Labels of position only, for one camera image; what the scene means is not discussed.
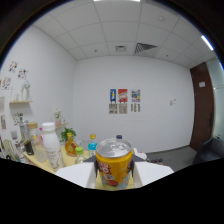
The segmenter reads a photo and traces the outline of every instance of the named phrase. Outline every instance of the gray floor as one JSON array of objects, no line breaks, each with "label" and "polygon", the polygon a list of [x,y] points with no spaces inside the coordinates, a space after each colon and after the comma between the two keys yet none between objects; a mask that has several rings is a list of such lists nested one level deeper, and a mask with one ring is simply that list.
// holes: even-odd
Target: gray floor
[{"label": "gray floor", "polygon": [[186,146],[178,149],[146,153],[147,158],[151,161],[153,159],[163,159],[163,165],[169,166],[174,172],[192,165],[196,151]]}]

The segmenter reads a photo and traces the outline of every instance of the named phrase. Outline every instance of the yellow can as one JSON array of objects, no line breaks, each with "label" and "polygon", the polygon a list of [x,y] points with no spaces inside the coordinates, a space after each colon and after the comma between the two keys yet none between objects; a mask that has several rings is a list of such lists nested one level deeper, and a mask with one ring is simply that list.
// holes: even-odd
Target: yellow can
[{"label": "yellow can", "polygon": [[132,161],[129,142],[113,138],[98,143],[96,160],[102,184],[107,190],[123,190],[127,187]]}]

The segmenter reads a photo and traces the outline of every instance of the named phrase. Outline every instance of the door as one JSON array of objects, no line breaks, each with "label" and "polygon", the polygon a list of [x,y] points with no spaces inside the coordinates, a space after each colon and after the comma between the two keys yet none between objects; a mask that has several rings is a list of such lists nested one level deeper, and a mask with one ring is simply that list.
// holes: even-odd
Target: door
[{"label": "door", "polygon": [[214,95],[211,78],[205,63],[190,69],[194,86],[195,114],[190,147],[197,150],[212,135]]}]

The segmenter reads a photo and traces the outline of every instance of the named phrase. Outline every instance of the ceiling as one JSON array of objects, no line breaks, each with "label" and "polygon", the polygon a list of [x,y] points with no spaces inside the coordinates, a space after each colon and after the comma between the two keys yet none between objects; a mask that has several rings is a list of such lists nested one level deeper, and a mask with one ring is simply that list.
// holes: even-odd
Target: ceiling
[{"label": "ceiling", "polygon": [[[51,36],[76,60],[135,55],[137,43],[158,46],[150,57],[189,69],[216,57],[201,39],[202,34],[187,20],[165,6],[146,3],[146,0],[141,3],[69,1],[33,25]],[[126,51],[116,52],[116,46],[126,46]]]}]

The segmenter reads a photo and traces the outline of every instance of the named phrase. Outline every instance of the white bottle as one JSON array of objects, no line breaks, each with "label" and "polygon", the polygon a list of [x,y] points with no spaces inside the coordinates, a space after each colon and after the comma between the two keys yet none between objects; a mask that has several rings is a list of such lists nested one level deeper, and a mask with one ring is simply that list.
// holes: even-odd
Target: white bottle
[{"label": "white bottle", "polygon": [[62,157],[61,145],[57,134],[55,133],[55,124],[53,122],[43,123],[43,143],[51,167],[56,172],[65,167]]}]

